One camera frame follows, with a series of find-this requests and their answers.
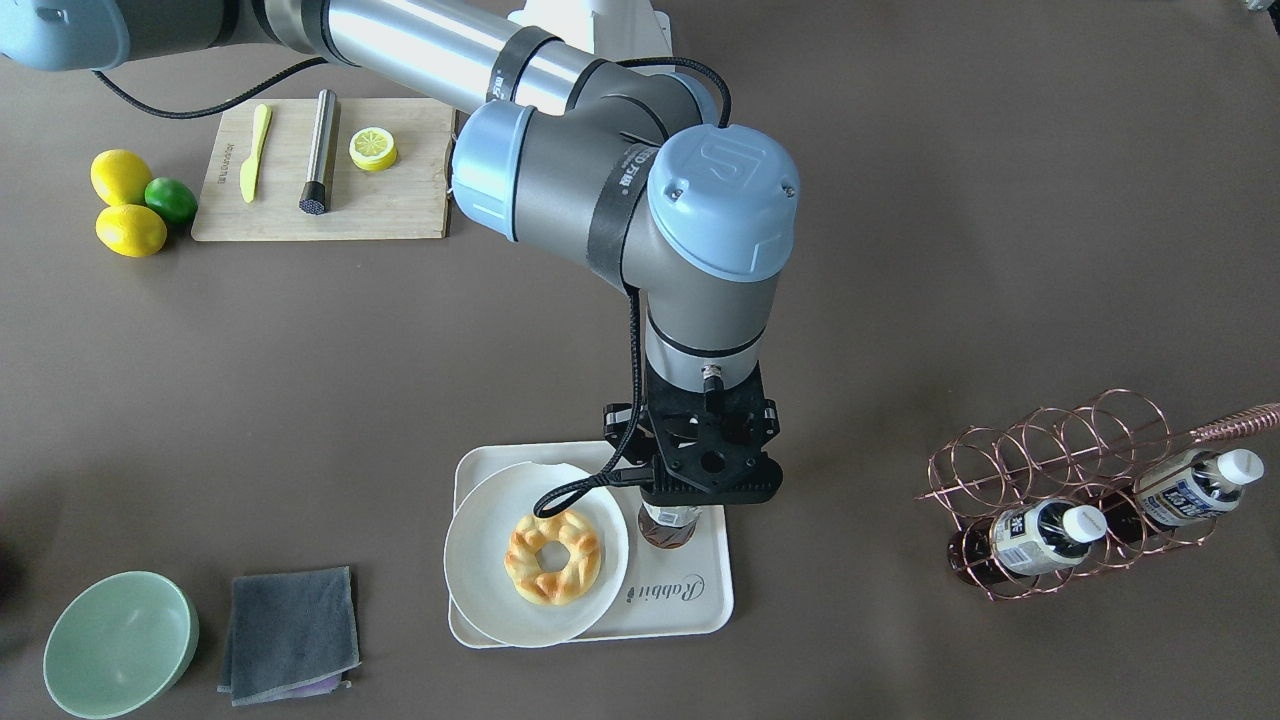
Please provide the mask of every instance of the gray cloth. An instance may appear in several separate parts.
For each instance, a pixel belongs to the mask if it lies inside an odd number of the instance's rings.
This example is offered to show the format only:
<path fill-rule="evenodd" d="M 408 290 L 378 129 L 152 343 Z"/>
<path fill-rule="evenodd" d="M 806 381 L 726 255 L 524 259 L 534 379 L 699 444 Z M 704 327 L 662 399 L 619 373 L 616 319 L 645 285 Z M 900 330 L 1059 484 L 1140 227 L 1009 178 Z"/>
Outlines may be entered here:
<path fill-rule="evenodd" d="M 250 575 L 232 583 L 219 692 L 253 705 L 332 692 L 360 665 L 351 568 Z"/>

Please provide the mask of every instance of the white bottle cap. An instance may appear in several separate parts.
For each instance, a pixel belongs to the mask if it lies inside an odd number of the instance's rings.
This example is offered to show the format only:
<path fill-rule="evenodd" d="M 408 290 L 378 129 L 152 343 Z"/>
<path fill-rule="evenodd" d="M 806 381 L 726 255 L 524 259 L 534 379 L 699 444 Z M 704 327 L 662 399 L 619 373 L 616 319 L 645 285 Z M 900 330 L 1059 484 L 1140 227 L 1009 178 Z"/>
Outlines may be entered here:
<path fill-rule="evenodd" d="M 1079 505 L 1062 514 L 1062 530 L 1075 542 L 1093 542 L 1107 534 L 1107 516 L 1092 505 Z"/>
<path fill-rule="evenodd" d="M 1238 486 L 1247 486 L 1262 477 L 1262 459 L 1253 451 L 1230 450 L 1213 459 L 1222 479 Z"/>

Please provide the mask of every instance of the stainless steel muddler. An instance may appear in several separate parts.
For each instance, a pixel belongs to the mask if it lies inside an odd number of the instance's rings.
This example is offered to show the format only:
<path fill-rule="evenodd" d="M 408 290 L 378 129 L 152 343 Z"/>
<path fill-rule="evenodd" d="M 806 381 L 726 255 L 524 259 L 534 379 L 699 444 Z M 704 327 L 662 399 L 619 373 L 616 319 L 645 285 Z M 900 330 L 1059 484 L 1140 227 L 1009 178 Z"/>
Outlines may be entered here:
<path fill-rule="evenodd" d="M 307 181 L 302 186 L 298 208 L 311 215 L 329 210 L 329 190 L 333 184 L 333 152 L 338 142 L 338 96 L 332 90 L 321 90 L 316 101 L 316 126 L 311 132 L 311 160 L 307 163 Z"/>

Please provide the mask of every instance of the wooden cutting board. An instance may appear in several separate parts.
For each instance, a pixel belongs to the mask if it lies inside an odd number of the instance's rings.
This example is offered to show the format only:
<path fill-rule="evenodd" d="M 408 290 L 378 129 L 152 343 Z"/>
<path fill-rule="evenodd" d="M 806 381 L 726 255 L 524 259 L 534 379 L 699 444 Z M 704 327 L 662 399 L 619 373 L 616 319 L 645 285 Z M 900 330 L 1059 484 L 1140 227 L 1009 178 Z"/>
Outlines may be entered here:
<path fill-rule="evenodd" d="M 456 113 L 425 97 L 338 99 L 329 211 L 298 209 L 306 182 L 316 100 L 264 100 L 271 126 L 262 146 L 257 195 L 241 197 L 239 168 L 252 142 L 253 108 L 244 102 L 223 114 L 200 191 L 191 236 L 201 241 L 420 240 L 444 237 L 449 202 L 448 158 Z M 356 131 L 376 126 L 396 138 L 399 160 L 367 173 L 351 161 Z"/>

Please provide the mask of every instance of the donut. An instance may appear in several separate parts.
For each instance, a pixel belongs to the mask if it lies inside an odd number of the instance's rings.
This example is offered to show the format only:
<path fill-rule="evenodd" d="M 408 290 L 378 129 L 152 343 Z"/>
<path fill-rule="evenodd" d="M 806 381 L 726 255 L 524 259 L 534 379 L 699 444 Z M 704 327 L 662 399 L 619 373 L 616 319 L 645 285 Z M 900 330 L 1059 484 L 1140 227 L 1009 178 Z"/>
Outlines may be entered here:
<path fill-rule="evenodd" d="M 547 573 L 538 562 L 538 551 L 549 542 L 568 550 L 568 562 L 558 573 Z M 600 538 L 591 523 L 564 510 L 554 518 L 521 518 L 511 533 L 503 565 L 516 592 L 529 602 L 568 605 L 591 589 L 600 574 Z"/>

